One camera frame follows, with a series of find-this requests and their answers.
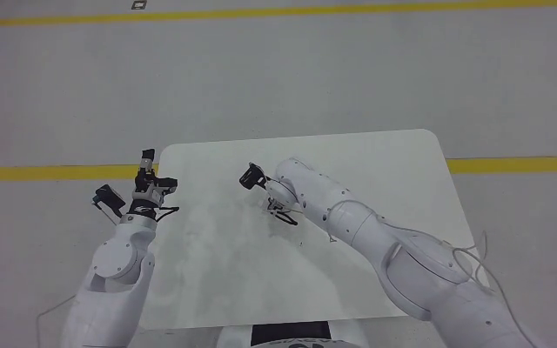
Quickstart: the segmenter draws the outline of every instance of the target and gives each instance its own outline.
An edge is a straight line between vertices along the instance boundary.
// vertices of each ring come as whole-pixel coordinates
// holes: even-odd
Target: tabletop
[[[266,192],[238,182],[248,163],[272,175],[296,156],[398,225],[455,246],[472,234],[439,142],[428,130],[174,144],[158,175],[178,180],[150,245],[156,266],[140,325],[147,330],[405,315],[371,265],[296,214],[265,212]]]

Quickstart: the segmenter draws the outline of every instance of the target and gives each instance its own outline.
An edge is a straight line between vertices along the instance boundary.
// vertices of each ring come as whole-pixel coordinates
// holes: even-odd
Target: yellow stripe
[[[461,158],[446,164],[452,174],[557,173],[557,157]],[[0,167],[0,181],[132,179],[137,171],[136,164]]]
[[[0,167],[0,181],[131,179],[137,172],[137,164]]]
[[[442,10],[491,10],[557,6],[557,0],[484,0],[451,3],[373,3],[319,7],[270,9],[204,10],[165,13],[125,13],[118,15],[59,16],[0,19],[0,26],[53,25],[116,22],[162,22],[246,17],[315,16]]]
[[[557,172],[557,157],[447,159],[452,174]]]

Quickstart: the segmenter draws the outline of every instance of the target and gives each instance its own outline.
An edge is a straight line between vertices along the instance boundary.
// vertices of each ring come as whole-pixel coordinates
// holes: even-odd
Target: white table
[[[286,137],[164,150],[158,174],[178,179],[151,244],[157,264],[145,329],[404,315],[373,268],[302,216],[296,227],[268,213],[266,193],[238,182],[249,162],[273,175],[299,156],[399,225],[453,245],[473,244],[439,142],[427,130]]]

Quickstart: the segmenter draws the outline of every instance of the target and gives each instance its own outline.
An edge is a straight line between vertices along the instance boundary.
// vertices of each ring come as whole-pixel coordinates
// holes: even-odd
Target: white cable
[[[467,254],[470,258],[473,258],[474,260],[476,260],[476,262],[478,262],[478,264],[483,267],[484,270],[486,270],[487,274],[489,274],[491,276],[491,278],[493,278],[493,281],[497,284],[497,287],[499,288],[499,292],[501,294],[501,297],[503,298],[503,302],[505,303],[505,306],[508,309],[509,314],[511,315],[511,319],[514,321],[514,324],[516,325],[516,327],[519,329],[519,332],[522,334],[522,337],[524,337],[524,339],[533,347],[533,348],[537,348],[536,345],[534,344],[534,342],[532,342],[532,339],[530,339],[530,337],[524,332],[524,330],[522,329],[522,326],[520,325],[519,321],[516,319],[516,317],[514,316],[514,312],[511,309],[511,305],[508,302],[507,299],[507,295],[505,294],[505,291],[503,290],[503,287],[501,286],[499,280],[495,277],[495,275],[493,274],[493,272],[491,272],[491,270],[474,254],[472,254],[470,251],[464,249],[464,248],[454,248],[453,249],[453,257],[454,260],[456,261],[456,264],[460,267],[461,270],[463,270],[468,277],[470,277],[481,289],[483,290],[489,290],[491,291],[492,289],[486,287],[485,285],[483,285],[481,282],[479,282],[477,279],[475,279],[472,274],[468,274],[468,272],[466,271],[466,269],[464,267],[462,267],[462,265],[459,263],[459,260],[456,258],[455,254],[456,252],[462,252],[464,254]]]
[[[406,227],[400,227],[400,226],[396,226],[393,224],[389,224],[385,221],[384,217],[379,218],[379,214],[377,214],[377,212],[370,208],[369,206],[367,206],[367,204],[360,202],[358,200],[355,199],[345,199],[342,201],[337,202],[336,204],[334,204],[327,212],[326,215],[326,222],[325,222],[325,232],[329,235],[329,238],[331,238],[331,234],[329,234],[329,216],[331,215],[331,212],[334,210],[334,208],[336,208],[338,205],[343,204],[343,203],[348,203],[348,202],[353,202],[353,203],[357,203],[357,204],[361,204],[363,206],[365,206],[369,211],[370,211],[370,215],[368,215],[366,217],[366,219],[364,219],[364,222],[371,216],[374,215],[378,221],[382,224],[385,224],[389,227],[392,227],[393,229],[397,229],[397,230],[401,230],[401,231],[409,231],[412,233],[419,233],[425,237],[429,237],[429,238],[433,238],[434,240],[436,240],[437,242],[439,242],[440,244],[443,243],[440,239],[436,238],[435,236],[432,236],[431,234],[425,233],[423,231],[419,231],[419,230],[414,230],[414,229],[410,229],[410,228],[406,228]],[[484,258],[487,256],[487,234],[485,231],[483,231],[483,236],[485,239],[485,252],[484,252]],[[469,250],[471,250],[472,248],[475,248],[476,244],[469,246],[467,248],[453,248],[453,258],[456,261],[456,264],[460,267],[461,270],[463,270],[463,272],[465,272],[467,274],[468,277],[470,277],[472,279],[472,281],[474,281],[474,283],[476,283],[479,288],[483,291],[493,291],[491,288],[483,285],[483,283],[481,283],[481,281],[478,279],[478,271],[480,270],[481,267],[483,267],[484,270],[486,270],[486,272],[493,278],[493,280],[495,281],[495,283],[497,284],[497,287],[499,288],[499,291],[501,293],[501,296],[503,298],[503,302],[505,303],[505,306],[508,309],[509,314],[511,315],[511,319],[514,321],[514,324],[516,325],[516,327],[519,329],[519,332],[522,334],[522,337],[524,337],[524,339],[533,347],[533,348],[537,348],[536,345],[532,342],[532,339],[530,339],[530,337],[524,332],[524,330],[522,329],[522,327],[520,326],[519,321],[516,319],[516,317],[514,316],[514,312],[511,309],[511,305],[508,302],[507,299],[507,295],[505,294],[505,292],[503,291],[503,287],[501,286],[499,280],[494,276],[494,274],[489,270],[489,268],[486,267],[486,265],[475,255],[473,255]],[[472,273],[468,273],[466,271],[466,268],[464,266],[462,266],[462,264],[459,262],[459,260],[456,258],[455,253],[456,252],[462,252],[467,254],[468,256],[470,256],[471,258],[473,258],[474,260],[476,260],[476,262],[478,262],[478,267],[476,268],[475,271],[475,276]]]

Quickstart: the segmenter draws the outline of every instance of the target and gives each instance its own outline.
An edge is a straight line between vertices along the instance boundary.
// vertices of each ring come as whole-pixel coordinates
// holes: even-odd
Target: cable
[[[374,215],[378,221],[382,224],[385,224],[389,227],[392,227],[394,229],[397,230],[401,230],[401,231],[409,231],[412,233],[419,233],[420,235],[423,235],[424,237],[429,237],[432,238],[434,240],[436,240],[438,243],[442,244],[443,241],[441,241],[440,239],[438,239],[435,236],[432,236],[431,234],[425,233],[423,231],[420,230],[415,230],[415,229],[410,229],[410,228],[406,228],[406,227],[400,227],[400,226],[396,226],[393,224],[389,224],[385,221],[385,217],[380,217],[379,219],[379,214],[377,214],[377,212],[370,208],[369,206],[367,206],[367,204],[360,202],[358,200],[355,199],[345,199],[342,201],[337,202],[336,204],[334,204],[330,209],[327,210],[327,215],[326,215],[326,223],[325,223],[325,232],[329,235],[329,238],[332,239],[331,234],[329,233],[329,217],[331,215],[331,212],[334,210],[334,208],[336,208],[338,205],[343,204],[343,203],[348,203],[348,202],[353,202],[356,204],[361,204],[364,207],[366,207],[369,211],[370,211],[370,215],[368,215],[365,219],[364,222],[371,216]],[[485,231],[483,231],[483,237],[485,239],[485,251],[484,251],[484,258],[486,258],[487,256],[487,233]],[[494,276],[494,274],[491,272],[491,270],[489,270],[489,268],[487,268],[487,266],[475,255],[473,255],[470,250],[475,248],[476,244],[469,246],[467,248],[453,248],[453,258],[456,261],[456,264],[460,267],[461,270],[463,270],[463,272],[465,272],[467,274],[468,277],[470,277],[472,279],[472,281],[474,281],[474,283],[476,283],[479,288],[483,291],[488,291],[488,292],[493,292],[493,289],[489,288],[488,286],[485,286],[483,283],[481,283],[481,281],[478,279],[478,272],[480,270],[481,267],[483,267],[484,270],[486,270],[486,272],[493,278],[493,280],[495,281],[495,283],[497,284],[497,287],[499,288],[499,291],[501,293],[501,296],[503,298],[503,302],[505,303],[505,306],[508,309],[509,314],[511,315],[511,319],[514,321],[514,324],[516,325],[516,327],[519,329],[519,332],[522,334],[522,337],[524,337],[524,339],[533,347],[533,348],[537,348],[536,345],[532,342],[532,339],[530,339],[530,337],[524,332],[524,330],[522,329],[522,327],[520,326],[519,321],[516,319],[516,317],[514,316],[514,312],[511,309],[511,305],[508,302],[507,299],[507,295],[505,294],[505,292],[503,291],[503,287],[501,286],[499,280]],[[476,262],[478,262],[478,267],[476,268],[476,271],[474,272],[474,274],[472,273],[468,273],[466,271],[466,268],[460,263],[460,261],[456,258],[456,252],[462,252],[467,254],[468,256],[470,256],[471,258],[473,258],[474,260],[476,260]]]
[[[477,279],[475,279],[472,274],[468,274],[468,272],[466,271],[466,269],[460,264],[459,260],[456,258],[456,252],[462,252],[464,254],[467,254],[470,258],[473,258],[474,260],[476,260],[476,262],[478,262],[478,264],[483,267],[484,270],[486,270],[487,274],[489,274],[491,276],[491,278],[493,278],[493,281],[497,284],[497,287],[499,288],[499,292],[501,294],[501,297],[503,298],[503,302],[505,303],[505,306],[508,309],[509,314],[511,315],[511,319],[514,321],[514,324],[516,325],[516,327],[519,329],[519,332],[522,334],[522,337],[524,337],[524,339],[533,347],[533,348],[537,348],[536,345],[534,344],[534,342],[532,342],[532,339],[530,339],[530,337],[524,332],[524,330],[522,329],[522,326],[520,325],[519,321],[516,319],[516,317],[514,316],[514,312],[511,309],[511,305],[508,302],[507,299],[507,295],[505,294],[505,291],[503,290],[503,287],[501,286],[499,280],[495,277],[495,275],[493,274],[493,272],[491,272],[491,270],[474,254],[472,254],[470,251],[466,250],[466,248],[454,248],[453,249],[453,257],[454,260],[456,261],[456,264],[460,267],[461,270],[463,270],[463,272],[465,272],[468,277],[470,277],[482,290],[488,290],[488,291],[492,291],[492,289],[486,287],[485,285],[483,285],[480,281],[478,281]]]
[[[159,208],[161,211],[168,211],[165,214],[161,215],[160,217],[157,217],[155,219],[156,222],[159,222],[160,220],[162,220],[164,217],[171,215],[172,213],[179,211],[180,207],[160,207]]]
[[[112,217],[110,217],[110,216],[106,213],[106,211],[104,211],[103,208],[100,207],[100,205],[96,204],[95,202],[93,202],[93,203],[91,203],[91,204],[95,205],[95,206],[97,207],[97,209],[99,209],[99,210],[106,216],[106,218],[108,218],[108,219],[112,222],[112,224],[116,226],[116,223],[114,222],[114,220],[112,220]]]
[[[37,314],[37,316],[35,317],[35,333],[36,333],[36,336],[37,336],[37,348],[41,348],[41,327],[39,326],[39,319],[43,315],[46,315],[46,314],[50,313],[51,311],[55,311],[57,308],[61,307],[65,303],[72,300],[75,296],[76,295],[70,296],[69,298],[66,298],[64,301],[60,302],[59,304],[49,308],[46,311],[43,311],[43,312]]]

